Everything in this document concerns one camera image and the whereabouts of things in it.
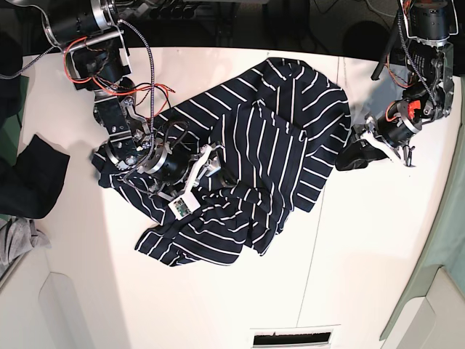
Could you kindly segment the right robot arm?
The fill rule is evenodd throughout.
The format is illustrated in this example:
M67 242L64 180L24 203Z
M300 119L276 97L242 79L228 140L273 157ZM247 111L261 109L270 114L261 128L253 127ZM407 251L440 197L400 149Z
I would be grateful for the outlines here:
M202 182L233 184L219 152L220 143L203 141L194 128L196 112L170 105L148 115L137 111L137 95L169 93L150 79L130 79L129 53L114 1L45 1L40 5L44 32L63 54L64 71L77 89L94 93L94 118L108 140L94 155L100 181L120 192L168 201Z

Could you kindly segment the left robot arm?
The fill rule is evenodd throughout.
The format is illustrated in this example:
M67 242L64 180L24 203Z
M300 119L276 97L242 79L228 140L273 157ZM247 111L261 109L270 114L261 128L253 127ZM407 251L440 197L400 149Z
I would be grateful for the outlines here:
M356 123L335 167L364 169L389 159L411 167L411 138L424 126L450 115L453 104L453 44L458 20L453 1L399 1L388 42L371 74L383 70L402 89L380 117L367 113Z

